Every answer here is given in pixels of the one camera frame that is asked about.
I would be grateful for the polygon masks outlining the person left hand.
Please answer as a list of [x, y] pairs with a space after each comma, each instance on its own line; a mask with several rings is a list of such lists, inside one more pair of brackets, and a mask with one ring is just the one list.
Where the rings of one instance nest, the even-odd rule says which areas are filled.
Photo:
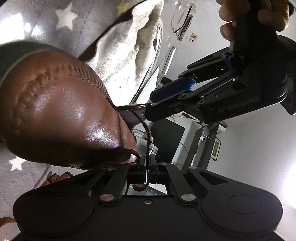
[[[250, 10], [250, 1], [217, 1], [220, 5], [219, 16], [226, 24], [220, 27], [224, 39], [232, 41], [236, 27], [236, 19]], [[294, 6], [288, 1], [261, 1], [263, 9], [259, 10], [257, 18], [260, 23], [274, 27], [278, 32], [288, 27]]]

